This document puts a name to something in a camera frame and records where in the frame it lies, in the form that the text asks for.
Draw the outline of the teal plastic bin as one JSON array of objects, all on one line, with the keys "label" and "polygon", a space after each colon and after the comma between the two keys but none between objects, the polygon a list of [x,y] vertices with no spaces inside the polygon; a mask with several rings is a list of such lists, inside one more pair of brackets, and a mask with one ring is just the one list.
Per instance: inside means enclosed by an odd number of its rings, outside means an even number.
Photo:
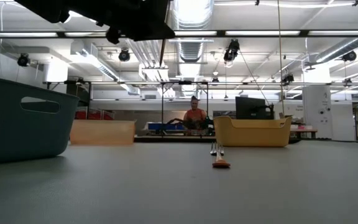
[{"label": "teal plastic bin", "polygon": [[73,95],[0,78],[0,163],[64,152],[78,102]]}]

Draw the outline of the red storage crates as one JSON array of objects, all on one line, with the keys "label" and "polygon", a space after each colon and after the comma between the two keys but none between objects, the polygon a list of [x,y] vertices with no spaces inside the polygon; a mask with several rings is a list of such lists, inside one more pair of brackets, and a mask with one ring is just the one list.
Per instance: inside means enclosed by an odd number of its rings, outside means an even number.
[{"label": "red storage crates", "polygon": [[75,112],[75,119],[114,120],[114,116],[114,111],[94,109],[87,106],[77,107]]}]

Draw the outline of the orange-handled silver fork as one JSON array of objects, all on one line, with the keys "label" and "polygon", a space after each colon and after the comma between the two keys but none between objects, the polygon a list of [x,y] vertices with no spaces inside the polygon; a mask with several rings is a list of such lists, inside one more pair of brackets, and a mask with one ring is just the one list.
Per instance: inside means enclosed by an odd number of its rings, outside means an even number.
[{"label": "orange-handled silver fork", "polygon": [[216,169],[229,169],[231,167],[230,163],[228,163],[224,159],[224,148],[218,142],[211,143],[210,155],[214,156],[214,161],[212,163],[213,168]]}]

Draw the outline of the grey table mat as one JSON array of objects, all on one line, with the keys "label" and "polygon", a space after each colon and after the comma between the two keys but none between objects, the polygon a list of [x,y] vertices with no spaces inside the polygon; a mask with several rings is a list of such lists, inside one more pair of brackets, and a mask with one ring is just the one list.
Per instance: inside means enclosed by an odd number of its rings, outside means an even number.
[{"label": "grey table mat", "polygon": [[0,224],[358,224],[358,143],[69,146],[0,164]]}]

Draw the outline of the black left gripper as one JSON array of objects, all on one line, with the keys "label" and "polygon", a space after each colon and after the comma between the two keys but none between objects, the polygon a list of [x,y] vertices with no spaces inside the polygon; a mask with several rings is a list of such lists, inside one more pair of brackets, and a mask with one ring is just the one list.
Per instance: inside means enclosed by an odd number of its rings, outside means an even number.
[{"label": "black left gripper", "polygon": [[98,26],[108,26],[106,39],[119,43],[125,37],[134,41],[162,40],[175,37],[167,25],[170,0],[114,0],[117,5],[105,8],[96,20]]}]

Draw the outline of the white ceiling box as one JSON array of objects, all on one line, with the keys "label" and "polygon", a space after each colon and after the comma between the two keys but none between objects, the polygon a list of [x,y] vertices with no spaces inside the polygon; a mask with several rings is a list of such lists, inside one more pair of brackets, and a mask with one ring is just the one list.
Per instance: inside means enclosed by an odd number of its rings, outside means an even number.
[{"label": "white ceiling box", "polygon": [[68,67],[66,64],[50,63],[44,65],[45,82],[64,82],[68,78]]}]

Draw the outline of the person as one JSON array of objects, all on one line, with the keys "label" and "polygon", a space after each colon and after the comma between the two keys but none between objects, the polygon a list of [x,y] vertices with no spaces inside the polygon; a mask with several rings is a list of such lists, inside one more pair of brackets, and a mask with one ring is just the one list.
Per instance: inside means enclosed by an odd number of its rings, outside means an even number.
[{"label": "person", "polygon": [[187,129],[205,129],[206,112],[198,108],[199,100],[192,96],[190,100],[191,108],[185,113],[183,117],[183,125]]}]

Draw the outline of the black computer monitor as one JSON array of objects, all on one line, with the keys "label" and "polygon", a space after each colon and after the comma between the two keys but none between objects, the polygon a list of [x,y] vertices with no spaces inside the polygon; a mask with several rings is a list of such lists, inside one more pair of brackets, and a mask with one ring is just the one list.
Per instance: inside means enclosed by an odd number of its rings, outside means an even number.
[{"label": "black computer monitor", "polygon": [[236,119],[275,119],[274,105],[264,99],[237,96]]}]

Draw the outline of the silver ventilation duct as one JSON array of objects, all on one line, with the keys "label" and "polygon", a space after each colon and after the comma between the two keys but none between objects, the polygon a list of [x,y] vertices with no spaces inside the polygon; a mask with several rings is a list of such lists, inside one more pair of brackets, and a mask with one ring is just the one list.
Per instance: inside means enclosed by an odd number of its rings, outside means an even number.
[{"label": "silver ventilation duct", "polygon": [[[214,0],[173,0],[173,30],[206,30],[213,15]],[[195,79],[201,70],[204,43],[202,38],[194,42],[177,42],[178,70],[182,78]]]}]

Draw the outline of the black metal frame stand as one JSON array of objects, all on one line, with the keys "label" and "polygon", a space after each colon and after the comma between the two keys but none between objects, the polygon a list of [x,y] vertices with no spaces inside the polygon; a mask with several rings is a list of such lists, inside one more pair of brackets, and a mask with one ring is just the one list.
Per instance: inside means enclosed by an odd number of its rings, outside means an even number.
[{"label": "black metal frame stand", "polygon": [[169,90],[173,85],[205,85],[206,86],[206,95],[209,95],[209,83],[206,81],[200,81],[200,82],[192,82],[192,81],[175,81],[175,82],[160,82],[161,85],[161,125],[158,133],[160,134],[161,138],[164,138],[165,134],[165,125],[164,122],[164,94],[167,90]]}]

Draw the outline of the white ceiling pipes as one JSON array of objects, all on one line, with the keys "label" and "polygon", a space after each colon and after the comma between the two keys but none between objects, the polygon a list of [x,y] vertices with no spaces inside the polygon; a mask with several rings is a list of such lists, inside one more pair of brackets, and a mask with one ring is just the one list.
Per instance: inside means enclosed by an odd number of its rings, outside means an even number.
[{"label": "white ceiling pipes", "polygon": [[135,42],[126,39],[126,44],[139,61],[139,75],[144,80],[152,82],[168,82],[169,68],[160,62],[160,41],[145,40]]}]

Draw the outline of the blue crate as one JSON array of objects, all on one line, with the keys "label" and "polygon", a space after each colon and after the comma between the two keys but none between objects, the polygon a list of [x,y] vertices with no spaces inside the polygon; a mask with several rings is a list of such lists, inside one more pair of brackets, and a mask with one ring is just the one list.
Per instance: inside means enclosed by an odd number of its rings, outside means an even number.
[{"label": "blue crate", "polygon": [[162,124],[162,123],[148,123],[147,124],[148,130],[184,130],[184,126],[182,123],[170,123],[170,124]]}]

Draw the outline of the white building column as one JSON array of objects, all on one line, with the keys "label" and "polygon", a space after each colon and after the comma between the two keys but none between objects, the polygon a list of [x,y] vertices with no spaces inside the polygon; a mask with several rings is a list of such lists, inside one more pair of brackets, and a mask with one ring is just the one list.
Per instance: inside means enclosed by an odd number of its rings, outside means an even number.
[{"label": "white building column", "polygon": [[333,138],[331,91],[329,86],[304,87],[303,111],[304,122],[317,130],[317,138]]}]

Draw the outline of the black overhead frame bar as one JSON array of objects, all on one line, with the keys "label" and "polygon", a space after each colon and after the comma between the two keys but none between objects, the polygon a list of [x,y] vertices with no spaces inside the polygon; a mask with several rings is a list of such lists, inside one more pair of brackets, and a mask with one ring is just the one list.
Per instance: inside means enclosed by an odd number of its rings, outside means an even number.
[{"label": "black overhead frame bar", "polygon": [[[96,39],[105,38],[102,31],[37,31],[37,32],[3,32],[0,39]],[[358,29],[352,30],[176,30],[175,38],[221,38],[221,37],[358,37]]]}]

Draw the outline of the yellow plastic bin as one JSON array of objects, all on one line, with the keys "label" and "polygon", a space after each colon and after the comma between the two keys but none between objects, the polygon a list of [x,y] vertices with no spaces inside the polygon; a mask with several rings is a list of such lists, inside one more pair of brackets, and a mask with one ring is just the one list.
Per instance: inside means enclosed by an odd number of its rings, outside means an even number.
[{"label": "yellow plastic bin", "polygon": [[213,119],[217,142],[224,147],[285,147],[292,117],[284,119]]}]

